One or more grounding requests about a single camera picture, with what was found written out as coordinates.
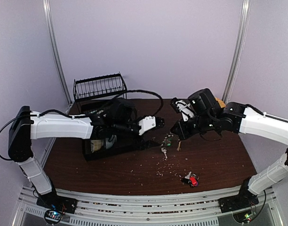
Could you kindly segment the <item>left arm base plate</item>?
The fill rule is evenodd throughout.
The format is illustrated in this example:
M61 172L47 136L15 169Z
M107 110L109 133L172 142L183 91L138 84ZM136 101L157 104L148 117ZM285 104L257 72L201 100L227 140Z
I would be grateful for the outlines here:
M43 197L40 196L36 204L41 207L45 207L52 210L57 210L61 213L70 213L74 214L77 206L77 200L74 198L68 198L63 196L55 196L55 197Z

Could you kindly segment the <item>keyring with green tag keys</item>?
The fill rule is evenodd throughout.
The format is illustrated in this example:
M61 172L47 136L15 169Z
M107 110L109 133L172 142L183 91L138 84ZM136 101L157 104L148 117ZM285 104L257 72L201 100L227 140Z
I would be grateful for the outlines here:
M166 134L162 143L161 143L161 147L165 148L165 147L171 146L173 137L174 137L174 134L172 134L172 133Z

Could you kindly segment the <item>silver key with ring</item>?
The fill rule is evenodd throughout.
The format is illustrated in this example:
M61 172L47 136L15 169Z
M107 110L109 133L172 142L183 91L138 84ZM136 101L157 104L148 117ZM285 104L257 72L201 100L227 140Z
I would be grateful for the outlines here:
M178 143L177 143L177 149L176 149L177 151L179 151L180 148L181 148L181 142L182 142L182 141L179 139L179 140L178 140Z

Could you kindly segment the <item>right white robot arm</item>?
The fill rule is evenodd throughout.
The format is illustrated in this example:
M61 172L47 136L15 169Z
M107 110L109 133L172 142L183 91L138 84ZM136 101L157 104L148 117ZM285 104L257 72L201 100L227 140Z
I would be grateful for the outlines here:
M173 98L172 108L182 115L171 128L171 133L186 140L209 131L251 134L285 144L285 153L262 172L246 179L235 196L235 204L246 207L266 188L288 177L288 120L261 112L250 104L229 102L221 107L210 89L191 94L186 100Z

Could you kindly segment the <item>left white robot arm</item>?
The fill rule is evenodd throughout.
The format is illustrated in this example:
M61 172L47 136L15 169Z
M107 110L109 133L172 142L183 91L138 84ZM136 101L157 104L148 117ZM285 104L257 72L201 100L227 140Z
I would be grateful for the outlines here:
M34 156L32 140L51 137L84 139L94 159L158 146L154 141L145 141L143 136L148 131L164 127L164 119L155 115L132 119L131 115L135 113L134 104L123 98L111 100L106 108L80 115L68 115L55 109L39 113L23 106L11 121L9 158L20 166L39 198L51 209L57 209L61 198Z

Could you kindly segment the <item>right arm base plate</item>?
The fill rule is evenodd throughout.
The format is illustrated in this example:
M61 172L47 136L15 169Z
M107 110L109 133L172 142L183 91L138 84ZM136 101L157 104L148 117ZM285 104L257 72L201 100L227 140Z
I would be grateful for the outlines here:
M222 213L236 211L244 208L251 207L252 204L258 204L257 197L245 198L238 195L220 198L218 200L219 207Z

